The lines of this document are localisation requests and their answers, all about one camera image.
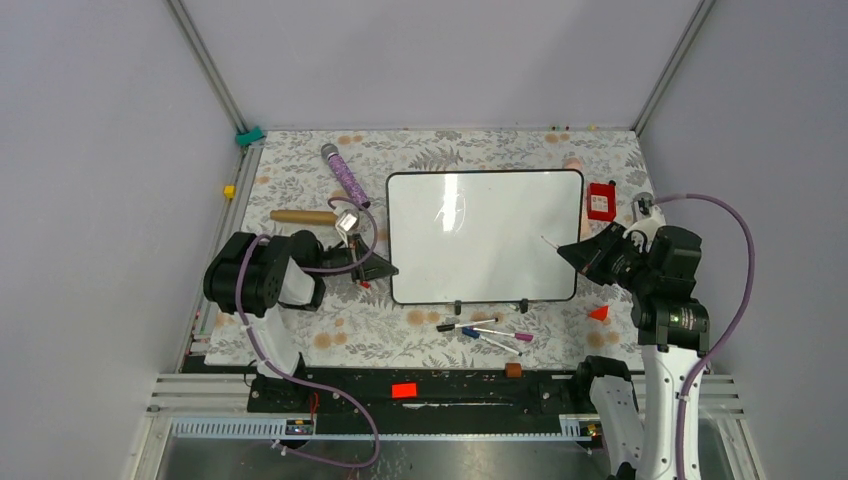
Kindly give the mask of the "white whiteboard black frame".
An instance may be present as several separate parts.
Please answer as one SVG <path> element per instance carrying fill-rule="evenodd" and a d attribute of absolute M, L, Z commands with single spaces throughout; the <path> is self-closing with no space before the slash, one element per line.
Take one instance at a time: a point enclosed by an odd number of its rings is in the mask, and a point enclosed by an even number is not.
<path fill-rule="evenodd" d="M 579 241 L 574 170 L 396 172 L 386 181 L 400 305 L 562 302 L 577 273 L 540 236 Z"/>

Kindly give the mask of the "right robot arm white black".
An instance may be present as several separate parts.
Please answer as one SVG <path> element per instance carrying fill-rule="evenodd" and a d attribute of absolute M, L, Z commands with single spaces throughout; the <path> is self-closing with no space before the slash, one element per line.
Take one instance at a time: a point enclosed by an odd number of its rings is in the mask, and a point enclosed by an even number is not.
<path fill-rule="evenodd" d="M 645 403 L 636 399 L 627 364 L 609 357 L 586 357 L 568 382 L 571 399 L 600 417 L 610 478 L 699 478 L 697 385 L 710 330 L 706 308 L 692 296 L 700 237 L 661 226 L 641 247 L 624 226 L 611 223 L 557 253 L 589 281 L 619 286 L 632 297 Z"/>

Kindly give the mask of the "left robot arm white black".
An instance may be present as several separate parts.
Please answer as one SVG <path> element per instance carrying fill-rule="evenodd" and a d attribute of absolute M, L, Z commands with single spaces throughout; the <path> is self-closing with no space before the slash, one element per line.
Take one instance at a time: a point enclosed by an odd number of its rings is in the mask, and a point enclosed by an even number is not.
<path fill-rule="evenodd" d="M 281 311 L 316 311 L 326 292 L 324 279 L 344 274 L 355 283 L 368 283 L 392 278 L 399 269 L 370 253 L 359 234 L 326 248 L 306 230 L 289 236 L 236 232 L 207 267 L 205 299 L 240 322 L 257 372 L 276 378 L 271 395 L 285 410 L 304 407 L 311 387 L 296 375 L 305 368 L 304 358 Z"/>

